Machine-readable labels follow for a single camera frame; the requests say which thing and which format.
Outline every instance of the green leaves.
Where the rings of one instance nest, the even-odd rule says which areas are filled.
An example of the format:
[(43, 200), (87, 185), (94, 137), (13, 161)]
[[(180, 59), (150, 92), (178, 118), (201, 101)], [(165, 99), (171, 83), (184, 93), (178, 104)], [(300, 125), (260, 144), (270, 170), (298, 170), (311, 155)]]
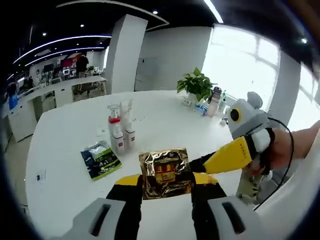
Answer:
[(176, 86), (177, 93), (180, 93), (184, 89), (185, 89), (184, 80), (179, 80), (178, 85)]
[(193, 74), (196, 76), (200, 75), (200, 70), (197, 67), (195, 67)]
[(196, 94), (196, 99), (198, 100), (198, 102), (202, 99), (202, 95), (200, 93)]
[(177, 82), (176, 90), (178, 93), (186, 90), (187, 93), (195, 94), (198, 101), (201, 99), (207, 100), (212, 95), (211, 88), (216, 83), (211, 83), (210, 79), (201, 73), (197, 67), (193, 72), (184, 74), (183, 77), (184, 79)]

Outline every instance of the gold foil bag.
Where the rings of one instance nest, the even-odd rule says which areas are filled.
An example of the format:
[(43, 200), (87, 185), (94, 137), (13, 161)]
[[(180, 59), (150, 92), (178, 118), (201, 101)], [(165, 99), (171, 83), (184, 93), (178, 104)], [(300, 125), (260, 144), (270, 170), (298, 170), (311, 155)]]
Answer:
[(185, 148), (139, 153), (144, 200), (189, 194), (193, 185)]

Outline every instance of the white cabinet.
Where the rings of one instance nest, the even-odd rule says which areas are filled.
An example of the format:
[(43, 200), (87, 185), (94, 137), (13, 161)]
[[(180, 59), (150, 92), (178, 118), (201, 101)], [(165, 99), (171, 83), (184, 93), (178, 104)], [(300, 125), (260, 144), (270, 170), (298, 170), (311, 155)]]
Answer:
[(74, 102), (71, 86), (54, 90), (54, 95), (57, 108), (62, 107), (65, 104), (72, 104)]
[(9, 111), (8, 117), (13, 136), (17, 142), (34, 134), (37, 120), (32, 101), (18, 104)]

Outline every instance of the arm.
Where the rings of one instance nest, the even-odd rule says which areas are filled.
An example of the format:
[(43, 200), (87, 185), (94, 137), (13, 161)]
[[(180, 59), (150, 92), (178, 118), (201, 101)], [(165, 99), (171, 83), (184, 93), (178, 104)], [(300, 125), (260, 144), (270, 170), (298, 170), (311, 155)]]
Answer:
[[(317, 133), (320, 129), (320, 121), (312, 127), (292, 132), (294, 140), (294, 152), (292, 159), (305, 159), (308, 155), (312, 144), (314, 143)], [(270, 146), (268, 158), (272, 168), (281, 168), (290, 161), (291, 156), (291, 137), (288, 132), (279, 128), (272, 129), (275, 135), (274, 142)], [(251, 175), (260, 175), (263, 169), (250, 169)]]
[(312, 127), (292, 133), (294, 139), (294, 159), (304, 159), (308, 155), (320, 129), (320, 120)]

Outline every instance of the white flower pot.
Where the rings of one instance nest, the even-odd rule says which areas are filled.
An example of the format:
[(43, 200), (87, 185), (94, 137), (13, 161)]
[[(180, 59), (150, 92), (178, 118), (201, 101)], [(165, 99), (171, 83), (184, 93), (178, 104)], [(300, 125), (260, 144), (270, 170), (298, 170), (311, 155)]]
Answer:
[(197, 99), (197, 96), (193, 93), (188, 93), (188, 98), (187, 98), (189, 101), (192, 102), (192, 105), (197, 105), (198, 104), (198, 99)]

